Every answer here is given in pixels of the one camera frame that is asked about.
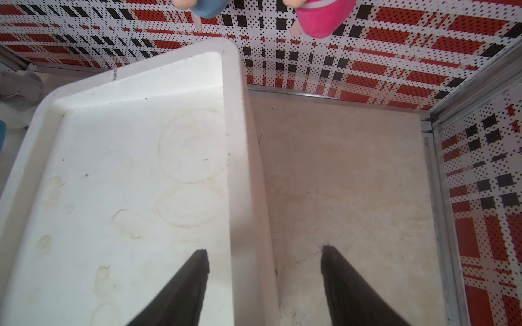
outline pink plush toy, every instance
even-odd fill
[[[356,0],[283,0],[295,8],[297,20],[290,33],[297,37],[301,31],[323,39],[332,34],[352,13]]]

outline blue object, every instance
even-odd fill
[[[7,125],[5,124],[5,122],[0,120],[0,152],[2,151],[2,148],[4,147],[6,131],[7,131]]]
[[[197,0],[191,10],[202,18],[214,18],[227,7],[229,0]]]

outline stain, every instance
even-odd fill
[[[210,184],[175,185],[153,206],[167,223],[181,228],[204,225],[224,210],[224,199]]]
[[[181,110],[158,142],[158,161],[180,183],[198,183],[226,166],[224,117],[212,110]]]
[[[65,215],[71,215],[71,213],[74,211],[74,208],[75,208],[74,204],[71,202],[68,202],[63,207],[63,213]]]
[[[45,191],[45,200],[42,207],[46,210],[56,209],[60,194],[62,193],[62,179],[59,176],[54,176],[49,179],[49,182]]]
[[[98,267],[94,275],[94,294],[99,299],[104,299],[113,296],[118,290],[116,280],[111,277],[111,267]]]
[[[120,209],[109,224],[126,238],[138,240],[147,236],[149,221],[137,210]]]
[[[122,313],[111,303],[99,305],[92,313],[90,326],[114,326],[122,324]]]
[[[44,235],[36,243],[36,251],[40,258],[45,258],[53,251],[53,237]]]

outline circular mark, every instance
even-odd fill
[[[116,281],[110,276],[110,266],[100,266],[94,275],[94,293],[98,298],[112,296],[118,288]]]
[[[149,221],[138,211],[120,209],[110,221],[120,235],[131,239],[141,239],[147,235]]]
[[[176,181],[206,180],[227,161],[223,116],[211,110],[181,111],[161,136],[158,159]]]
[[[50,235],[44,235],[36,243],[36,251],[38,256],[45,258],[53,251],[53,237]]]
[[[91,326],[121,325],[122,313],[114,304],[99,305],[91,317]]]
[[[159,215],[178,227],[203,225],[223,210],[223,199],[203,185],[182,185],[166,192],[156,205]]]

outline plush toy face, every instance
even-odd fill
[[[289,7],[292,8],[299,8],[301,7],[306,0],[283,0],[283,3]]]
[[[197,3],[197,0],[172,0],[172,4],[177,9],[189,9],[190,7],[194,7]]]

